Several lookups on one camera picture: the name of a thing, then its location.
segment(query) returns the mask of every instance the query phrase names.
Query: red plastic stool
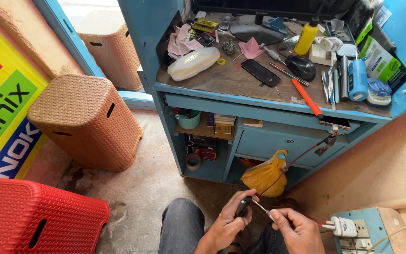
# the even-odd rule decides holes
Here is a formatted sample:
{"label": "red plastic stool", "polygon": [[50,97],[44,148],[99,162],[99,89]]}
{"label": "red plastic stool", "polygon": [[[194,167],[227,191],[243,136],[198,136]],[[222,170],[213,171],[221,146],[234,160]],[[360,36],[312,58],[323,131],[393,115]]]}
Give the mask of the red plastic stool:
{"label": "red plastic stool", "polygon": [[0,253],[94,253],[108,218],[102,199],[0,179]]}

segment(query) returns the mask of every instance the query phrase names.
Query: white cable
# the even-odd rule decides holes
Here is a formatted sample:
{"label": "white cable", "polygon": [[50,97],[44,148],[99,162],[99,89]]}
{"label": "white cable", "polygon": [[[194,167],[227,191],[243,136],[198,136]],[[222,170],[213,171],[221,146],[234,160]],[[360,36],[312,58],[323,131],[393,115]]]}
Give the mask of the white cable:
{"label": "white cable", "polygon": [[331,226],[331,225],[322,225],[322,227],[323,227],[323,228],[328,228],[328,229],[331,229],[331,230],[335,230],[335,229],[336,229],[335,226]]}
{"label": "white cable", "polygon": [[368,251],[366,251],[366,253],[364,253],[364,254],[369,254],[369,253],[370,253],[377,245],[379,245],[381,242],[383,242],[384,240],[390,238],[391,236],[393,236],[393,235],[395,235],[395,234],[397,234],[397,233],[399,233],[400,231],[405,230],[405,229],[406,229],[406,226],[403,227],[403,228],[401,228],[401,229],[399,229],[399,230],[397,230],[397,231],[394,232],[394,233],[388,234],[388,235],[385,236],[384,238],[380,239],[380,241],[378,241],[378,242],[376,242],[374,245],[372,245],[372,247],[371,247]]}
{"label": "white cable", "polygon": [[188,153],[189,153],[189,147],[194,145],[194,143],[193,143],[192,141],[190,141],[190,134],[188,133],[187,135],[189,135],[189,142],[191,142],[192,144],[186,146],[186,148],[184,149],[184,152],[186,153],[186,156],[187,156]]}

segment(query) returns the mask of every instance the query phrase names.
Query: monitor stand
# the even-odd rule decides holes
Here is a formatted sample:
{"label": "monitor stand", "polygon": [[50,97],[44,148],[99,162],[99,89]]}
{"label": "monitor stand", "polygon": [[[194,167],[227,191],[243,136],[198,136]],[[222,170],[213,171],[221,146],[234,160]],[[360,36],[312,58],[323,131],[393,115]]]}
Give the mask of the monitor stand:
{"label": "monitor stand", "polygon": [[230,23],[230,32],[243,42],[247,42],[252,37],[258,44],[265,43],[271,45],[281,41],[285,35],[277,31],[268,29],[262,25],[263,15],[242,15]]}

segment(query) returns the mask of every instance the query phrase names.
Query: blue banner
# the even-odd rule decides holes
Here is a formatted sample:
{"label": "blue banner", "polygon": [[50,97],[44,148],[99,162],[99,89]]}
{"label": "blue banner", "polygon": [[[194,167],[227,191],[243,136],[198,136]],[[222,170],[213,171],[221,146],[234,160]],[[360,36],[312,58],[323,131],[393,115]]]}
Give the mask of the blue banner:
{"label": "blue banner", "polygon": [[14,179],[42,135],[25,117],[0,152],[0,178]]}

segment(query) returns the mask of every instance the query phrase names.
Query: pink triangular sponge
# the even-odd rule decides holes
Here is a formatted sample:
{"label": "pink triangular sponge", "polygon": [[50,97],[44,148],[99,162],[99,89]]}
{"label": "pink triangular sponge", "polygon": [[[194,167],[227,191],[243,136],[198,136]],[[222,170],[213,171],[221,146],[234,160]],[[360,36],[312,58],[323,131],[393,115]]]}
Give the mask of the pink triangular sponge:
{"label": "pink triangular sponge", "polygon": [[254,37],[252,37],[246,43],[240,42],[239,47],[242,50],[242,53],[244,53],[245,58],[247,59],[254,59],[255,57],[261,55],[264,52],[264,49],[261,49],[259,47]]}

